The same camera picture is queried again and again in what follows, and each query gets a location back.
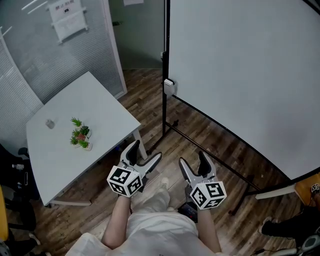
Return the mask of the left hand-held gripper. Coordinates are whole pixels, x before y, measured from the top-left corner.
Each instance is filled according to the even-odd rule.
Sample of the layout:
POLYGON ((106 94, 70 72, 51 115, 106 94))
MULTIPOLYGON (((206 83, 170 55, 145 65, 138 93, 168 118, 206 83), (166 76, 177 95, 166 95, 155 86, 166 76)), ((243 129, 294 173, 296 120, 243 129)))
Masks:
POLYGON ((112 167, 107 177, 111 190, 128 198, 143 192, 148 181, 146 174, 151 173, 162 159, 162 153, 158 152, 144 164, 138 164, 139 146, 139 140, 128 145, 121 153, 119 163, 112 167))

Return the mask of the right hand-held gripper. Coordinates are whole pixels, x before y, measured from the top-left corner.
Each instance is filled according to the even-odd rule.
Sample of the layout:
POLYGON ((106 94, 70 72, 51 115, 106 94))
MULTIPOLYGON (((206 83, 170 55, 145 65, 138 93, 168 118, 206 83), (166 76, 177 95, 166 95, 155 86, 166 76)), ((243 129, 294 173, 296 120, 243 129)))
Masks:
MULTIPOLYGON (((193 187, 188 185, 187 199, 191 200, 199 210, 216 208, 227 198, 224 183, 212 178, 216 176, 216 167, 211 158, 203 151, 199 151, 198 155, 200 160, 198 174, 211 179, 204 179, 193 187)), ((179 158, 178 165, 186 181, 194 183, 198 180, 198 176, 183 157, 179 158)))

